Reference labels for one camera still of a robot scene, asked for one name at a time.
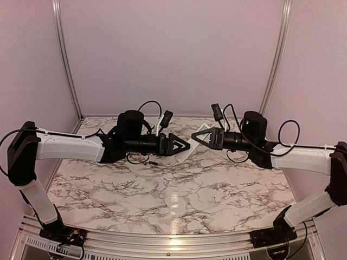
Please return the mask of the white remote control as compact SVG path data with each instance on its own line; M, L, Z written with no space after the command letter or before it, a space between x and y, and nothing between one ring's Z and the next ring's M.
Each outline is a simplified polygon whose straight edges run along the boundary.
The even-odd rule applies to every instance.
M198 130L195 131L196 132L200 132L203 130L206 130L210 128L209 125L207 125L206 123L201 124L201 126L198 128ZM179 162L179 163L183 163L185 160L187 160L187 158L198 148L198 146L200 145L199 142L193 140L192 138L190 138L188 140L188 143L190 144L190 148L184 152L178 153L175 155L175 159Z

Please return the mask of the gold black battery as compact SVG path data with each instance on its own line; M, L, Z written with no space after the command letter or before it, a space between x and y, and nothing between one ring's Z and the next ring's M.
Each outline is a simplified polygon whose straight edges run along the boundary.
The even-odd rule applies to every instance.
M146 162L141 162L140 165L153 165L153 166L159 166L159 163L154 162L154 161L146 161Z

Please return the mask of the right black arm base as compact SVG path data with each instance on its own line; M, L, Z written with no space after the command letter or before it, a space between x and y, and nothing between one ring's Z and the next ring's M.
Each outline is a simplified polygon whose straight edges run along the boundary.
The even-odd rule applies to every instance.
M284 208L273 221L273 226L265 229L251 231L250 241L254 248L286 243L297 239L297 233L284 220L285 213L291 206Z

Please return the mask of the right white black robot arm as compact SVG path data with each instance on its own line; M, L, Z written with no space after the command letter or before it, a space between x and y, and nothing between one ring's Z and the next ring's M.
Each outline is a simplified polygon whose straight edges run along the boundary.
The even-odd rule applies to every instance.
M308 147L284 145L265 139L267 120L260 113L244 113L238 132L209 128L192 139L212 150L245 151L252 163L266 169L292 168L330 176L328 186L299 203L285 208L274 220L268 237L275 243L287 237L296 225L334 206L346 205L346 143Z

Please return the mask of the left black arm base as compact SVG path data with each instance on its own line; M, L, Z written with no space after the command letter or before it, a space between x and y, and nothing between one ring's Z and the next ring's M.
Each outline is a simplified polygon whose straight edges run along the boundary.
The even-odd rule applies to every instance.
M59 242L60 245L83 246L87 231L66 225L46 225L40 230L40 237Z

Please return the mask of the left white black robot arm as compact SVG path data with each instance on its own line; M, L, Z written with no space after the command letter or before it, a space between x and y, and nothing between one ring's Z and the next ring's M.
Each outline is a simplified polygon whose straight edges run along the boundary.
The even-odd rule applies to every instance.
M166 111L151 128L139 110L119 114L117 124L108 133L91 135L50 132L27 121L14 130L15 137L7 150L6 175L17 186L24 200L33 208L42 228L57 241L68 237L58 210L50 201L35 173L37 160L75 159L100 164L113 164L128 153L154 154L170 157L187 151L190 144L176 135L165 135L173 113Z

